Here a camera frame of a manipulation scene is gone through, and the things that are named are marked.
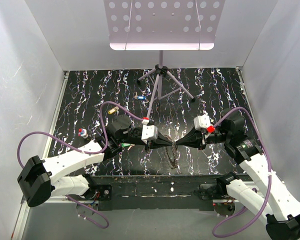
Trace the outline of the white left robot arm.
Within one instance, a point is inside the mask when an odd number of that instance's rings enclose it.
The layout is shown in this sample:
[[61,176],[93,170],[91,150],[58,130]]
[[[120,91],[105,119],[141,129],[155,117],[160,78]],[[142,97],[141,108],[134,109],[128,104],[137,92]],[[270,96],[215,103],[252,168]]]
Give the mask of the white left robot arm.
[[102,190],[92,177],[69,174],[113,158],[123,150],[123,143],[144,146],[147,150],[171,147],[172,141],[147,121],[144,118],[142,127],[133,127],[127,115],[119,115],[106,126],[105,133],[77,150],[46,159],[37,155],[31,157],[17,178],[27,205],[37,207],[51,197],[65,195],[93,199]]

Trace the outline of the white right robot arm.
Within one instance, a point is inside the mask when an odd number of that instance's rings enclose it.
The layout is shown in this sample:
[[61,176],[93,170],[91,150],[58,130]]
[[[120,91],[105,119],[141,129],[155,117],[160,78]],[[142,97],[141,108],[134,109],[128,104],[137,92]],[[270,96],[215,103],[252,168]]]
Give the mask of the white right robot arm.
[[[212,124],[208,115],[194,118],[194,127],[177,146],[203,150],[206,145],[223,143],[227,154],[234,159],[252,179],[256,189],[248,187],[235,173],[230,172],[216,180],[216,192],[222,199],[238,200],[244,207],[234,215],[222,220],[212,230],[216,238],[234,236],[261,221],[272,240],[300,239],[300,202],[289,192],[272,169],[269,153],[261,139],[245,134],[243,107],[228,108],[221,119]],[[227,221],[246,210],[254,214],[246,225],[234,232],[218,234],[216,230]]]

